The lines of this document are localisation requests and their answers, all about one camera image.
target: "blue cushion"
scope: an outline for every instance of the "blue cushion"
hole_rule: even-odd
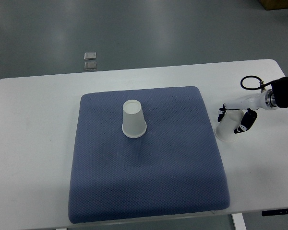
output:
[[[142,104],[147,131],[128,138],[122,106]],[[81,98],[69,194],[72,223],[225,209],[227,179],[196,87]]]

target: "gray floor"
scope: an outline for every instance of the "gray floor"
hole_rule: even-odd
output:
[[[288,9],[265,11],[258,0],[0,0],[0,79],[83,72],[86,51],[97,52],[97,71],[271,58],[288,76]],[[288,216],[244,218],[248,230],[288,230]],[[125,227],[233,229],[228,216]]]

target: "table surface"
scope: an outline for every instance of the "table surface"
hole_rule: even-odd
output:
[[[224,102],[254,93],[240,87],[241,78],[247,75],[259,76],[265,82],[284,76],[275,61],[265,59],[0,80],[0,230],[89,225],[73,225],[68,219],[73,147],[82,95],[197,86],[215,128],[218,109]],[[215,214],[288,208],[287,109],[260,109],[251,130],[240,134],[235,142],[217,139],[217,144],[231,203]],[[134,221],[200,215],[213,213]]]

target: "paper cup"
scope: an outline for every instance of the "paper cup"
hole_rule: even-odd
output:
[[[137,100],[128,100],[123,105],[123,133],[129,138],[139,138],[146,132],[146,122],[141,103]]]
[[[244,116],[242,110],[228,110],[215,129],[216,137],[224,142],[233,142],[238,138],[234,130],[240,125]]]

